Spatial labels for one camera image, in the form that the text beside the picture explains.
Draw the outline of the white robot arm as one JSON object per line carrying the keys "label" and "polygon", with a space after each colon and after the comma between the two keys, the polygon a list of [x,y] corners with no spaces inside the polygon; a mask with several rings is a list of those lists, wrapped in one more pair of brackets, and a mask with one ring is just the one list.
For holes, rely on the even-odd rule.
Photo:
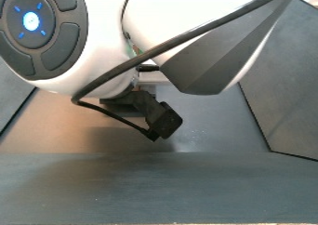
{"label": "white robot arm", "polygon": [[128,70],[90,92],[115,98],[171,82],[215,95],[253,67],[291,0],[0,0],[0,60],[31,85],[73,95],[146,53],[159,75]]}

